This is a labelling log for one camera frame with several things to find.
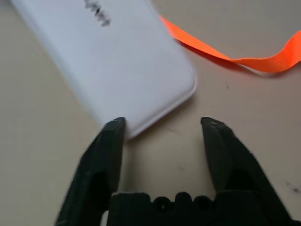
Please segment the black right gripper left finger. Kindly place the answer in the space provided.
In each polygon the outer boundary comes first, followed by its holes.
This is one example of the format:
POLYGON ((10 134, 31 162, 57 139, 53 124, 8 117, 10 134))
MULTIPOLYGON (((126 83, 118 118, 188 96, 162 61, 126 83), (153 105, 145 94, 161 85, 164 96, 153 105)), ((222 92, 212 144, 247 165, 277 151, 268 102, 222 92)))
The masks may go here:
POLYGON ((82 155, 55 221, 56 226, 98 226, 117 191, 126 119, 105 124, 82 155))

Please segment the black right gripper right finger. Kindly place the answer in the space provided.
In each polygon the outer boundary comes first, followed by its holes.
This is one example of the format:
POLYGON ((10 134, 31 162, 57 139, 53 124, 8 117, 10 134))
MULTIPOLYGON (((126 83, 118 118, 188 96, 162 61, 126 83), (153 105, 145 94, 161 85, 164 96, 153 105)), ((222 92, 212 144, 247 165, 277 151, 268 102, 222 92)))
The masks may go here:
POLYGON ((214 210, 227 226, 295 226, 260 164, 225 123, 201 118, 214 210))

